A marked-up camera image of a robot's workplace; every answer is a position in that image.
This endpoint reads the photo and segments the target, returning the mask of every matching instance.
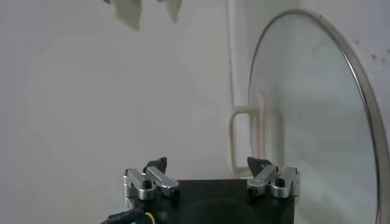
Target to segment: metal rim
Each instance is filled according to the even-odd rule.
[[[353,78],[355,79],[358,91],[363,102],[369,124],[371,139],[374,147],[375,169],[377,173],[377,214],[376,224],[390,223],[390,156],[386,142],[386,133],[382,123],[379,107],[374,92],[368,81],[367,75],[359,62],[358,57],[350,47],[346,39],[328,22],[322,15],[307,10],[288,10],[274,17],[265,27],[261,34],[255,49],[250,68],[248,104],[251,101],[252,73],[261,41],[267,30],[281,17],[286,15],[302,15],[314,21],[337,45],[347,62]]]

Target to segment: black cable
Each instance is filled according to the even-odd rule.
[[[135,208],[126,212],[110,215],[101,224],[129,224],[145,218],[144,209]]]

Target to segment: white backdrop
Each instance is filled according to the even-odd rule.
[[[101,0],[0,1],[0,223],[100,223],[159,156],[230,177],[225,9],[143,1],[136,32]]]

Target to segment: black base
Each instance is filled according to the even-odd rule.
[[[181,180],[177,203],[162,197],[143,203],[157,223],[293,224],[294,199],[269,192],[249,199],[246,180]]]

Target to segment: silver clamp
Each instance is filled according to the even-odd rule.
[[[265,194],[266,186],[277,178],[276,166],[267,165],[255,178],[246,181],[246,189],[249,195],[256,197]]]
[[[132,195],[133,187],[138,192],[138,198],[140,200],[153,200],[156,198],[156,185],[152,181],[147,180],[140,171],[136,169],[126,170],[123,175],[123,181],[125,204],[127,203],[126,198],[133,198],[134,196]]]
[[[148,180],[153,181],[160,189],[165,197],[171,197],[174,192],[177,192],[179,182],[168,178],[163,172],[154,166],[146,168],[145,176]]]
[[[276,198],[299,196],[300,173],[296,168],[286,167],[282,174],[271,182],[271,194]]]

